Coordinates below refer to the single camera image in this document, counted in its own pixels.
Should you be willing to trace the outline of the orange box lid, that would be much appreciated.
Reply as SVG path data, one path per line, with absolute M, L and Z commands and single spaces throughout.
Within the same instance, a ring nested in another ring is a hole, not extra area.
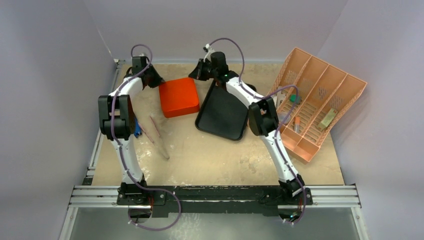
M 199 101 L 195 81 L 190 77 L 166 81 L 158 90 L 160 105 L 163 101 Z

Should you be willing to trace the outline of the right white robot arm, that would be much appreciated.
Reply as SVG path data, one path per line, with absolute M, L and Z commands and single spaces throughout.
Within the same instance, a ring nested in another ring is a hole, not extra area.
M 230 70 L 221 51 L 207 52 L 205 57 L 199 59 L 189 77 L 200 81 L 214 80 L 247 107 L 249 128 L 262 140 L 276 168 L 282 200 L 292 204 L 301 194 L 306 196 L 305 183 L 283 144 L 274 100 L 254 91 L 241 79 L 240 74 Z

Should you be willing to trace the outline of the orange chocolate box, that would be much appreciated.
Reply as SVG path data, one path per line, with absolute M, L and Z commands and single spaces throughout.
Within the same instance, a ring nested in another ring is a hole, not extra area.
M 198 100 L 166 100 L 161 102 L 161 110 L 166 118 L 189 115 L 200 110 L 200 102 Z

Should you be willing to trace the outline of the pink metal tongs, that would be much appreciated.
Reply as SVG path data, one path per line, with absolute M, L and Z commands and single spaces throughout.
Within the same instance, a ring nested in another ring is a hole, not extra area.
M 137 121 L 138 127 L 141 129 L 142 134 L 144 134 L 151 144 L 156 148 L 156 150 L 161 154 L 161 156 L 167 161 L 170 159 L 170 155 L 165 147 L 161 133 L 158 128 L 158 124 L 154 118 L 150 115 L 148 117 L 149 123 L 142 123 L 141 120 Z

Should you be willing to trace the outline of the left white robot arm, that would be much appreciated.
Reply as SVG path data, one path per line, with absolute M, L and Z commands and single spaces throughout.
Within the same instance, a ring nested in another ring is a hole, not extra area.
M 163 83 L 163 78 L 146 55 L 133 56 L 131 60 L 132 66 L 122 83 L 108 95 L 98 97 L 100 131 L 111 141 L 121 168 L 118 205 L 142 205 L 154 199 L 153 190 L 148 189 L 134 147 L 139 121 L 131 98 L 146 86 L 159 86 Z

